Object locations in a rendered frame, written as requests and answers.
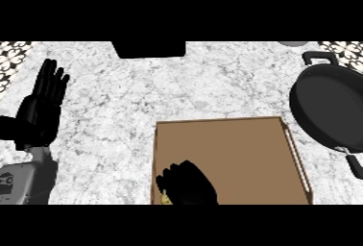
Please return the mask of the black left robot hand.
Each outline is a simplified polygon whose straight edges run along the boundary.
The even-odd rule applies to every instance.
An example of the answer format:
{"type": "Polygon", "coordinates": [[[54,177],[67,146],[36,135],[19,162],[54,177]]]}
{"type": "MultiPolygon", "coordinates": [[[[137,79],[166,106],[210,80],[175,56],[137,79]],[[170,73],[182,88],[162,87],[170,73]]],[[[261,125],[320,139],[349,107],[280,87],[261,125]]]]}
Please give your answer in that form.
{"type": "Polygon", "coordinates": [[[45,59],[16,116],[0,115],[0,140],[11,140],[17,151],[48,147],[54,141],[67,81],[69,75],[55,66],[55,60],[45,59]]]}

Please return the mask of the brown wooden tray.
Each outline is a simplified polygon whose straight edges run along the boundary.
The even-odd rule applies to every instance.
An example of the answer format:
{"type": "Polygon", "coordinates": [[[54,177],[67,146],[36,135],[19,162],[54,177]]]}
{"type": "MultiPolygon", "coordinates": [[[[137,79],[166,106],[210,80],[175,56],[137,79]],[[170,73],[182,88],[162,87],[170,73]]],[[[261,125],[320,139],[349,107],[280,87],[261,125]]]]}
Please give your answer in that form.
{"type": "Polygon", "coordinates": [[[221,205],[308,205],[311,191],[289,128],[275,117],[156,124],[151,175],[188,160],[221,205]]]}

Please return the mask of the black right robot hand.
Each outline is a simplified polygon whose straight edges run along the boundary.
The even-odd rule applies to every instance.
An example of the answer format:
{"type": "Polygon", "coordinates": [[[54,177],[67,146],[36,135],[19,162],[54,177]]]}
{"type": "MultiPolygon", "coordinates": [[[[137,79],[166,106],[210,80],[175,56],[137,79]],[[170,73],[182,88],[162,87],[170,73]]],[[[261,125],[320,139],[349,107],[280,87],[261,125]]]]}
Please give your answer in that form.
{"type": "Polygon", "coordinates": [[[172,205],[215,206],[216,192],[197,166],[184,160],[163,169],[156,177],[159,192],[165,193],[172,205]]]}

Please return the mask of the black appliance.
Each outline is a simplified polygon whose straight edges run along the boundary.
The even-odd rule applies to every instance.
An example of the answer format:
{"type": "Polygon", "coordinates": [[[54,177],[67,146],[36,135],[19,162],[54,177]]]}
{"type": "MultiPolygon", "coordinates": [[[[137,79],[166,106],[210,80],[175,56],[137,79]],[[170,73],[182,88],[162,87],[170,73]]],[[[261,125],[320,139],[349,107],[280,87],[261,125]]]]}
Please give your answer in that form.
{"type": "Polygon", "coordinates": [[[113,41],[111,45],[120,59],[169,58],[185,55],[184,41],[113,41]]]}

